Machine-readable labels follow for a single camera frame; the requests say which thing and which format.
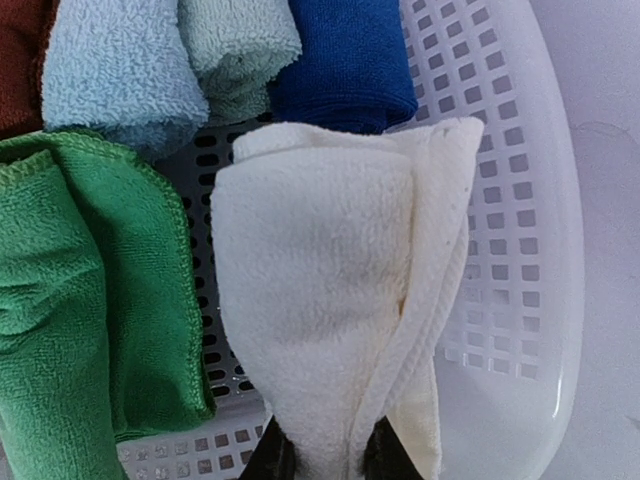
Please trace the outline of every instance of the light blue towel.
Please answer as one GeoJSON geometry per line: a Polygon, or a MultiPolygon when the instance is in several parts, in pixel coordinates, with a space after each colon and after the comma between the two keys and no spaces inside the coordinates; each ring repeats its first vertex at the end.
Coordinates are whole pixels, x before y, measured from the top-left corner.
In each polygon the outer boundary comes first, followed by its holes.
{"type": "Polygon", "coordinates": [[[178,0],[61,0],[43,72],[45,129],[88,127],[163,158],[209,109],[178,30],[178,0]]]}

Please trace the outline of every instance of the white surface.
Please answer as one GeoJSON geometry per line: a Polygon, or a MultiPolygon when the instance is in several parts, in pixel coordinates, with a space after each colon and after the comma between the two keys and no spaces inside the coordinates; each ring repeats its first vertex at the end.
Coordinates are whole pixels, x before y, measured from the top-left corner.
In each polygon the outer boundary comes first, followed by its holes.
{"type": "Polygon", "coordinates": [[[544,480],[640,468],[640,2],[532,0],[564,97],[585,222],[586,315],[569,430],[544,480]]]}

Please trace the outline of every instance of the rolled towel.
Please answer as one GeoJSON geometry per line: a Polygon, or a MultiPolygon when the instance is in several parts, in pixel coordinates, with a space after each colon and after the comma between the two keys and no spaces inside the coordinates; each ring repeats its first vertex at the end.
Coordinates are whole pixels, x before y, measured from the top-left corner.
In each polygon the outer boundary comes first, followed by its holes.
{"type": "Polygon", "coordinates": [[[267,111],[267,82],[302,51],[287,0],[179,0],[179,26],[213,125],[267,111]]]}
{"type": "Polygon", "coordinates": [[[291,0],[304,54],[270,90],[275,117],[381,133],[418,104],[398,0],[291,0]]]}
{"type": "Polygon", "coordinates": [[[34,66],[51,0],[0,0],[0,140],[42,128],[34,66]]]}
{"type": "Polygon", "coordinates": [[[187,144],[209,110],[177,2],[61,0],[43,72],[45,128],[95,129],[150,161],[187,144]]]}

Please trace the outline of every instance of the plastic basket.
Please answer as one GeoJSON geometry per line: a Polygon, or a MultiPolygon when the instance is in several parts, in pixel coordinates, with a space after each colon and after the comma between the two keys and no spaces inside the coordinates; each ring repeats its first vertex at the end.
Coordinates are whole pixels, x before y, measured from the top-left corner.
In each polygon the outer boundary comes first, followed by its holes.
{"type": "MultiPolygon", "coordinates": [[[[578,182],[553,67],[528,2],[401,3],[421,105],[407,126],[463,115],[488,124],[469,261],[436,352],[441,480],[538,479],[571,414],[584,309],[578,182]]],[[[182,194],[192,227],[219,409],[196,431],[119,445],[132,479],[235,479],[262,433],[262,401],[222,330],[209,232],[216,172],[232,161],[233,140],[258,125],[203,130],[158,166],[182,194]]]]}

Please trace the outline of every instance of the terry cloth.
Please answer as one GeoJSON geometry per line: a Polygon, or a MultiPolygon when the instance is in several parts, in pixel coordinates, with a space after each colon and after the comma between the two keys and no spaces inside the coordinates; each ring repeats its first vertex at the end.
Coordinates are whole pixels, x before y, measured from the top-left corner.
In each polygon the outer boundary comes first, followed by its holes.
{"type": "Polygon", "coordinates": [[[117,439],[200,426],[213,405],[180,197],[135,152],[95,135],[0,143],[12,158],[43,150],[61,168],[104,260],[117,439]]]}
{"type": "Polygon", "coordinates": [[[126,480],[100,253],[50,153],[9,158],[0,166],[0,438],[11,478],[126,480]]]}
{"type": "Polygon", "coordinates": [[[43,72],[45,128],[95,129],[151,161],[191,141],[209,110],[177,2],[61,0],[43,72]]]}
{"type": "Polygon", "coordinates": [[[300,479],[360,478],[375,424],[432,361],[481,135],[476,119],[382,137],[274,125],[219,172],[225,332],[300,479]]]}
{"type": "Polygon", "coordinates": [[[418,103],[398,0],[291,0],[304,54],[271,89],[275,117],[381,133],[418,103]]]}
{"type": "Polygon", "coordinates": [[[0,140],[42,128],[34,62],[51,0],[0,0],[0,140]]]}
{"type": "Polygon", "coordinates": [[[302,52],[287,0],[179,0],[179,26],[213,125],[266,112],[267,82],[302,52]]]}

